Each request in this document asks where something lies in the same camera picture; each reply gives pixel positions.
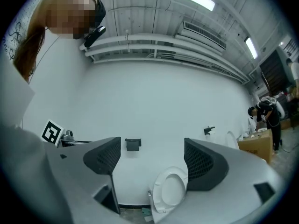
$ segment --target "floor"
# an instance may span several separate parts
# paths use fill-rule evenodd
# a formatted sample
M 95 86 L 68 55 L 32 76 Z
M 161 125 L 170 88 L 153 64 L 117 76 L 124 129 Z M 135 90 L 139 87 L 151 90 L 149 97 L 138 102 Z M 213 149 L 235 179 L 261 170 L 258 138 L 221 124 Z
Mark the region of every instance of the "floor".
M 145 221 L 147 215 L 143 214 L 141 209 L 121 209 L 121 217 L 134 224 L 154 224 L 153 221 Z
M 283 146 L 279 147 L 278 153 L 273 153 L 271 166 L 285 179 L 290 180 L 297 167 L 299 158 L 299 126 L 286 129 L 281 134 Z M 141 209 L 121 209 L 121 217 L 134 224 L 153 224 L 146 222 L 145 214 Z
M 271 166 L 285 179 L 290 180 L 297 167 L 299 158 L 299 126 L 283 130 L 281 133 L 283 146 L 277 154 L 273 154 Z

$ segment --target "air conditioner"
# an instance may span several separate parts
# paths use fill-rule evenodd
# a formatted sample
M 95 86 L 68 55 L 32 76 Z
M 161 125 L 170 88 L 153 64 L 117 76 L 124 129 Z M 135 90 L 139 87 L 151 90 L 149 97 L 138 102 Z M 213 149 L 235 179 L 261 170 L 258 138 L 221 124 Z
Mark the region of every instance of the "air conditioner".
M 203 29 L 202 27 L 196 26 L 187 21 L 184 21 L 180 25 L 178 34 L 183 37 L 193 39 L 196 43 L 200 42 L 203 47 L 206 47 L 211 51 L 216 50 L 222 53 L 226 50 L 226 43 L 217 35 L 214 35 L 206 29 Z

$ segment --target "cardboard box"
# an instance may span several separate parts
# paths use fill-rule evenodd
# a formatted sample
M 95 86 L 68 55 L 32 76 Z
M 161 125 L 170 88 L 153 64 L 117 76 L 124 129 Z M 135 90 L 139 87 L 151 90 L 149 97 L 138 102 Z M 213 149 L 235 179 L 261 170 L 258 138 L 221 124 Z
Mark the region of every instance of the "cardboard box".
M 281 130 L 291 128 L 291 120 L 290 119 L 284 119 L 280 122 L 280 124 L 281 124 Z
M 256 156 L 265 159 L 267 163 L 271 162 L 273 139 L 270 129 L 250 134 L 249 138 L 238 142 L 239 148 L 243 151 L 255 154 Z

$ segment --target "toilet paper holder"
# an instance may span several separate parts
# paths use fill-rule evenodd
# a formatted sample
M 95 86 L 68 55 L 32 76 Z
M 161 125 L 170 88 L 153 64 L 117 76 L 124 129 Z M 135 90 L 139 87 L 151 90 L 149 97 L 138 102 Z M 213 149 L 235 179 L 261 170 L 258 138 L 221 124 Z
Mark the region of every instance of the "toilet paper holder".
M 127 142 L 127 151 L 139 151 L 141 139 L 125 139 Z
M 207 135 L 207 134 L 210 135 L 209 132 L 210 132 L 212 129 L 215 129 L 215 126 L 208 126 L 208 128 L 205 128 L 205 129 L 204 129 L 205 135 Z

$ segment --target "toilet seat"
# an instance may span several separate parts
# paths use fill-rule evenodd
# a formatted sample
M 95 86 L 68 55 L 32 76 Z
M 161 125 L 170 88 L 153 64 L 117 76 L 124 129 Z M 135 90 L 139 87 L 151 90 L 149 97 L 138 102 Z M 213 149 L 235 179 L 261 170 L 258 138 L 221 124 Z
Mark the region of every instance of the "toilet seat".
M 225 143 L 226 143 L 227 147 L 239 149 L 237 139 L 235 138 L 233 132 L 231 132 L 231 131 L 228 131 L 228 133 L 225 137 Z
M 161 172 L 154 184 L 153 201 L 158 213 L 173 210 L 185 197 L 188 175 L 178 167 Z

